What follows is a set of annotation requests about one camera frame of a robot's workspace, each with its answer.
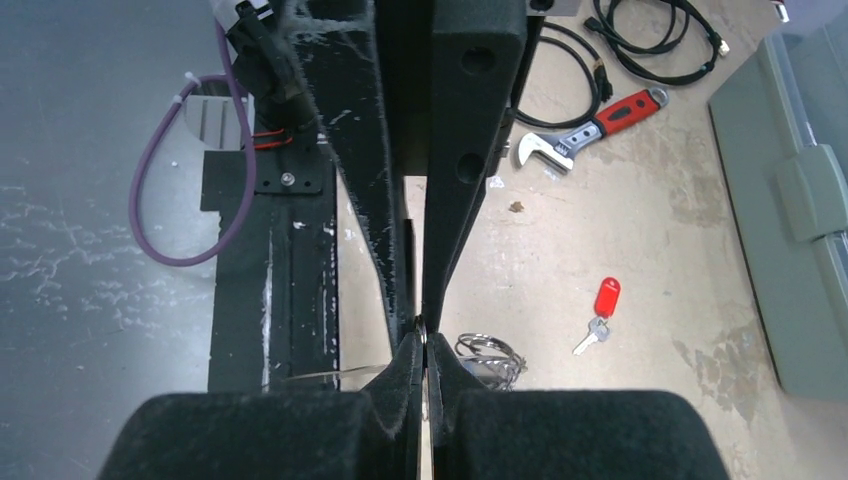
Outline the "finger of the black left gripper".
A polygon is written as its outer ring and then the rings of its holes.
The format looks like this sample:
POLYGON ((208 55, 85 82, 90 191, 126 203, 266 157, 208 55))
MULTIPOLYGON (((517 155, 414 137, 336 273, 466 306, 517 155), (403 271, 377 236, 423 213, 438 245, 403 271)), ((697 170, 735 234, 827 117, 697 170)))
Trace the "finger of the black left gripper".
POLYGON ((501 129, 527 40, 523 1, 438 1, 431 35, 430 138, 421 318, 440 326, 447 286, 501 129))
POLYGON ((375 265, 389 341, 398 345, 414 323, 410 230, 390 147, 375 4, 286 1, 282 10, 282 34, 375 265))

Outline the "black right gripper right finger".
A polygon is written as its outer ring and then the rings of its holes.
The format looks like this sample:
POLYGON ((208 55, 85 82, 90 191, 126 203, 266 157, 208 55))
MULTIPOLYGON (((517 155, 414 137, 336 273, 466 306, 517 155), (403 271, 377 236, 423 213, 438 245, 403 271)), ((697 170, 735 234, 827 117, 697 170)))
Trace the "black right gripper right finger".
POLYGON ((658 390, 495 391, 426 346, 437 479, 726 479, 710 432, 658 390))

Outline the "key with red tag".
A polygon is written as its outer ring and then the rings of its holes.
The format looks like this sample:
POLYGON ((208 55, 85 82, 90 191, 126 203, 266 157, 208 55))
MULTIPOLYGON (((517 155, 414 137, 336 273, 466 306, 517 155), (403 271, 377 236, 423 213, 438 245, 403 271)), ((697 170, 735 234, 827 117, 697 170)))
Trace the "key with red tag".
POLYGON ((588 322, 587 334, 573 349, 573 355, 580 356, 590 346, 608 340, 611 333, 608 321, 616 310, 621 291, 618 279, 606 277, 602 280, 594 303, 595 316, 588 322))

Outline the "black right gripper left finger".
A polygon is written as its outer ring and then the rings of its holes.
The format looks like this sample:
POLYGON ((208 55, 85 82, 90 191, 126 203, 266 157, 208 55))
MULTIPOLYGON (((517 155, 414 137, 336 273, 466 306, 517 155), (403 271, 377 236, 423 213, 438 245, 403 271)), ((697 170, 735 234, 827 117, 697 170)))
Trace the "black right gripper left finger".
POLYGON ((424 348, 411 333, 358 391, 181 393, 142 404, 101 479, 412 479, 424 348))

